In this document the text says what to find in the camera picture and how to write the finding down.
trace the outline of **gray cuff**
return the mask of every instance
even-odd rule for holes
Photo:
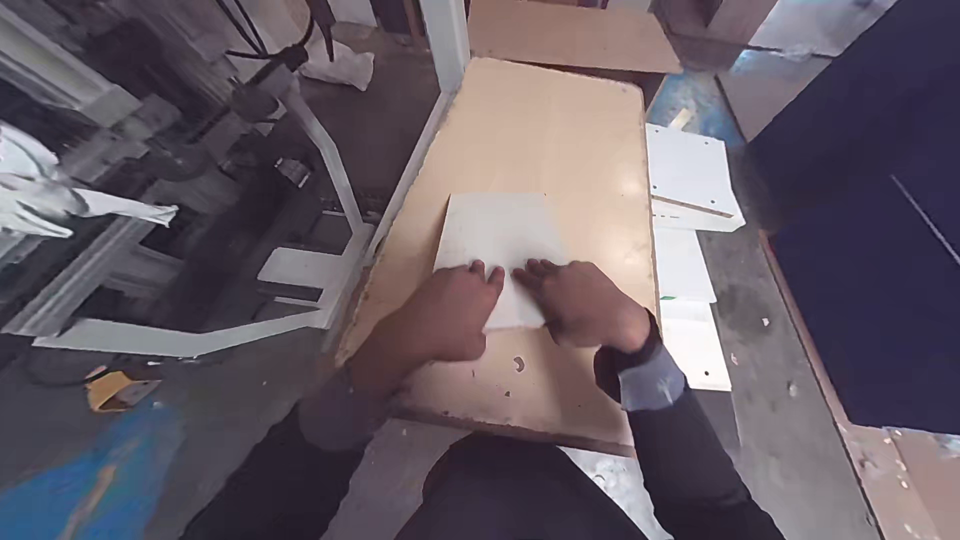
[[[300,402],[300,429],[310,443],[333,452],[363,448],[387,418],[387,404],[353,391],[349,368],[337,370]]]
[[[660,343],[647,361],[620,372],[620,403],[627,412],[667,408],[685,384],[684,372]]]

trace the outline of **white board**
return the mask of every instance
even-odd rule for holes
[[[654,227],[654,248],[662,300],[717,301],[696,231]]]
[[[722,140],[654,124],[647,124],[646,131],[651,195],[732,216],[655,199],[655,226],[730,232],[745,223],[731,188]]]
[[[567,264],[560,233],[543,193],[458,193],[450,195],[433,268],[451,268],[480,259],[487,276],[496,266],[507,272],[503,293],[486,330],[539,328],[540,309],[514,283],[511,270],[528,258],[548,258]]]
[[[663,345],[686,375],[690,388],[730,392],[730,374],[710,304],[660,302]]]

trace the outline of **white cloth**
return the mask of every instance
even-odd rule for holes
[[[59,164],[57,156],[38,140],[0,124],[0,229],[66,238],[73,234],[60,224],[67,215],[116,213],[167,226],[177,214],[175,206],[147,205],[71,187]]]

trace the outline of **wrist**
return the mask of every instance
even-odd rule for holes
[[[348,360],[350,384],[354,391],[373,400],[389,398],[424,360],[404,347],[391,346],[389,339],[374,329],[367,341]]]
[[[615,312],[610,328],[611,335],[604,345],[622,353],[635,353],[650,336],[650,315],[643,306],[628,298]]]

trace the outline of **person's right hand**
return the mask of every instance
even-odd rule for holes
[[[558,345],[607,345],[624,353],[638,351],[650,334],[647,310],[624,294],[592,262],[559,266],[527,260],[514,279],[533,296]]]

